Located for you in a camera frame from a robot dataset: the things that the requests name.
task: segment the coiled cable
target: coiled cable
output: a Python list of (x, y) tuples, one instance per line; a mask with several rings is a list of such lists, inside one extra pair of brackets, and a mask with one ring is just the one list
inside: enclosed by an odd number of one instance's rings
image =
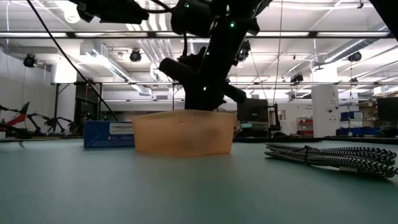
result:
[(357, 172), (390, 178), (398, 174), (397, 154), (387, 149), (375, 147), (336, 147), (317, 149), (310, 146), (295, 147), (267, 143), (265, 154), (277, 159), (308, 164), (313, 166), (330, 166), (336, 168), (354, 168)]

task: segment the ceiling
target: ceiling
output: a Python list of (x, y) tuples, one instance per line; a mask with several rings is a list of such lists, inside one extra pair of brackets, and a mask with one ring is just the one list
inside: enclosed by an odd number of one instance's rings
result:
[[(153, 22), (144, 22), (140, 26), (127, 26), (125, 24), (100, 24), (99, 19), (95, 18), (91, 23), (82, 20), (72, 24), (65, 20), (64, 11), (66, 9), (53, 9), (63, 6), (65, 1), (32, 1), (35, 7), (38, 7), (40, 15), (51, 31), (128, 31), (128, 30), (170, 30), (170, 15), (158, 14), (151, 16)], [(146, 8), (158, 9), (150, 1), (137, 1), (141, 6)], [(176, 1), (165, 0), (169, 6), (173, 6)], [(376, 31), (375, 27), (382, 23), (381, 18), (376, 10), (365, 1), (365, 7), (357, 9), (359, 1), (354, 0), (289, 0), (273, 1), (258, 17), (257, 21), (261, 30), (284, 30), (284, 31), (300, 31), (300, 30), (318, 30), (318, 31)], [(40, 22), (37, 20), (32, 9), (28, 7), (25, 1), (0, 1), (0, 30), (2, 31), (44, 31)], [(103, 44), (109, 50), (109, 58), (127, 71), (129, 76), (137, 81), (155, 82), (149, 72), (151, 61), (148, 59), (141, 46), (137, 43), (137, 39), (96, 39), (92, 40), (95, 45)], [(325, 55), (338, 47), (349, 42), (349, 39), (252, 39), (250, 55), (243, 66), (232, 67), (230, 71), (230, 79), (233, 82), (254, 82), (259, 77), (263, 81), (281, 82), (293, 73), (289, 73), (297, 64), (303, 60), (309, 59), (313, 55)], [(80, 55), (80, 45), (83, 40), (78, 39), (62, 39), (59, 40), (60, 45), (66, 53), (73, 58), (78, 64), (83, 74), (87, 77), (94, 78), (103, 82), (120, 82), (114, 75), (102, 65), (90, 63), (86, 55)], [(34, 39), (11, 39), (11, 45), (18, 48), (24, 47), (55, 47), (50, 39), (34, 40)], [(338, 79), (347, 82), (350, 77), (375, 70), (383, 65), (396, 61), (398, 49), (391, 50), (385, 54), (375, 55), (393, 48), (397, 45), (395, 39), (382, 39), (376, 43), (360, 50), (363, 58), (360, 62), (353, 63), (353, 69), (347, 60), (340, 60), (334, 63), (338, 71)], [(183, 50), (182, 39), (170, 39), (170, 46), (174, 58), (177, 58)], [(129, 55), (132, 49), (141, 49), (142, 60), (132, 63)], [(159, 49), (162, 57), (165, 57), (163, 51)], [(304, 62), (304, 66), (300, 67), (300, 71), (304, 75), (305, 81), (312, 81), (311, 67), (309, 62)], [(373, 82), (380, 79), (391, 77), (389, 81), (393, 81), (398, 75), (398, 68), (392, 67), (382, 72), (375, 72), (366, 78), (360, 79), (361, 82)], [(125, 90), (126, 86), (121, 86), (120, 90)]]

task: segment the desk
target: desk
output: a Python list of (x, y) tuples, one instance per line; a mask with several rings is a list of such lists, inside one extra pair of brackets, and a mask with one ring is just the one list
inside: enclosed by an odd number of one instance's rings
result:
[(398, 177), (375, 180), (278, 161), (266, 158), (263, 144), (235, 143), (231, 154), (196, 158), (82, 145), (81, 139), (0, 143), (0, 223), (398, 222)]

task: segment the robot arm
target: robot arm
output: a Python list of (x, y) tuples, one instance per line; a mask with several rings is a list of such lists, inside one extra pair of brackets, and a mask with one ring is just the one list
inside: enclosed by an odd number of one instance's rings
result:
[[(86, 22), (97, 16), (101, 22), (140, 24), (151, 12), (134, 1), (70, 1), (78, 5), (78, 13)], [(232, 65), (237, 64), (236, 56), (246, 34), (259, 32), (256, 16), (271, 1), (179, 0), (174, 8), (165, 9), (172, 13), (171, 25), (176, 34), (210, 38), (209, 46), (198, 55), (188, 56), (185, 49), (178, 62), (167, 58), (160, 64), (160, 71), (183, 85), (185, 109), (213, 111), (225, 103), (225, 95), (237, 102), (246, 99), (245, 92), (229, 85), (226, 78)]]

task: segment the table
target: table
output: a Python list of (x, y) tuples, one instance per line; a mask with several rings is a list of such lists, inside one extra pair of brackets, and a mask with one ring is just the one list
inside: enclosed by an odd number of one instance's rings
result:
[(398, 222), (398, 177), (278, 161), (266, 158), (263, 144), (236, 143), (231, 154), (196, 158), (82, 145), (0, 143), (0, 223)]

